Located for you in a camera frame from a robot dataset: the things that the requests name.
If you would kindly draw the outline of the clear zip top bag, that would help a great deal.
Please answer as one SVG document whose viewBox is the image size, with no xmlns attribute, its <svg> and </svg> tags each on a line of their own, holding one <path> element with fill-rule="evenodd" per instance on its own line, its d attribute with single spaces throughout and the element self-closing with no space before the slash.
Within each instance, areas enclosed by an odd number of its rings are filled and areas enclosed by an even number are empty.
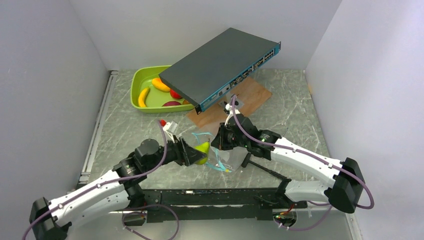
<svg viewBox="0 0 424 240">
<path fill-rule="evenodd" d="M 197 165 L 204 165 L 211 169 L 231 173 L 236 171 L 242 164 L 248 151 L 242 147 L 235 147 L 232 150 L 219 150 L 212 147 L 212 140 L 218 134 L 219 123 L 214 122 L 192 132 L 196 141 L 196 150 L 206 154 L 206 157 L 197 161 Z"/>
</svg>

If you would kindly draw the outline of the orange toy mango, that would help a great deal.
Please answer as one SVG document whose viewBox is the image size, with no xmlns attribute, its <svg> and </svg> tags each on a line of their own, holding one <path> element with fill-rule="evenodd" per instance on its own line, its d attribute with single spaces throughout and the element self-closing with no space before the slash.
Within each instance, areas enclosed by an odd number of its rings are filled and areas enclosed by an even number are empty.
<svg viewBox="0 0 424 240">
<path fill-rule="evenodd" d="M 170 92 L 170 88 L 162 82 L 162 80 L 159 77 L 153 78 L 151 80 L 151 84 L 158 90 L 162 92 Z"/>
</svg>

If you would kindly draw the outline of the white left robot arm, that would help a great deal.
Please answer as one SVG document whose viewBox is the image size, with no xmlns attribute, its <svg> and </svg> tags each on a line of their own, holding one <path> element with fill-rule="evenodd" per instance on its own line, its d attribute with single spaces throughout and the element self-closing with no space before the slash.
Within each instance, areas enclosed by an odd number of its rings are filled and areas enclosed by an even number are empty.
<svg viewBox="0 0 424 240">
<path fill-rule="evenodd" d="M 192 147 L 183 138 L 166 140 L 163 146 L 146 139 L 97 180 L 62 197 L 33 202 L 29 217 L 37 240 L 64 240 L 71 227 L 116 210 L 137 210 L 150 203 L 140 183 L 160 166 L 175 162 L 190 166 L 206 161 L 210 144 Z"/>
</svg>

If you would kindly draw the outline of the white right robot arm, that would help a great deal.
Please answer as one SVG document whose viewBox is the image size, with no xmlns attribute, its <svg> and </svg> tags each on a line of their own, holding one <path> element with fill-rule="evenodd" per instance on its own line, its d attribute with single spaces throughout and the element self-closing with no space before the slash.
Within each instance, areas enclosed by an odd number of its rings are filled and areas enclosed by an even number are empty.
<svg viewBox="0 0 424 240">
<path fill-rule="evenodd" d="M 241 113 L 220 123 L 211 146 L 220 151 L 246 148 L 255 157 L 288 164 L 315 178 L 283 180 L 275 194 L 276 203 L 282 208 L 312 201 L 328 203 L 352 214 L 356 208 L 372 209 L 375 205 L 357 161 L 349 157 L 342 161 L 309 151 L 276 132 L 257 129 Z"/>
</svg>

